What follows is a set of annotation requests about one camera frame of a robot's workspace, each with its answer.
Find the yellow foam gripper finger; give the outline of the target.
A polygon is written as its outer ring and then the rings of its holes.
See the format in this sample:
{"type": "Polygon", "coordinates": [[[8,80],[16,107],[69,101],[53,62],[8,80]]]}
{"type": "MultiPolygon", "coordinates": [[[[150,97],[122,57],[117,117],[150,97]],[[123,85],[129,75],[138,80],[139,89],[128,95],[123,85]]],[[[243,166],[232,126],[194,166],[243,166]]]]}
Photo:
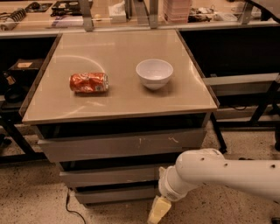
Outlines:
{"type": "Polygon", "coordinates": [[[153,200],[147,223],[158,224],[171,207],[172,203],[168,199],[162,196],[156,196],[153,200]]]}

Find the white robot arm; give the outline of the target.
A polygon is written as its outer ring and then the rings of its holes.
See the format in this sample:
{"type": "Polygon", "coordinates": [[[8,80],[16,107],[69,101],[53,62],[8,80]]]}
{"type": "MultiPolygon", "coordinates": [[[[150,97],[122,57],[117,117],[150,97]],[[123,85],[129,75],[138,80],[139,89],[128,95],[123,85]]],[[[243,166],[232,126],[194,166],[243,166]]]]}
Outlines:
{"type": "Polygon", "coordinates": [[[227,186],[280,201],[279,160],[228,160],[216,149],[187,150],[174,165],[159,169],[158,190],[148,224],[158,224],[191,190],[203,185],[227,186]]]}

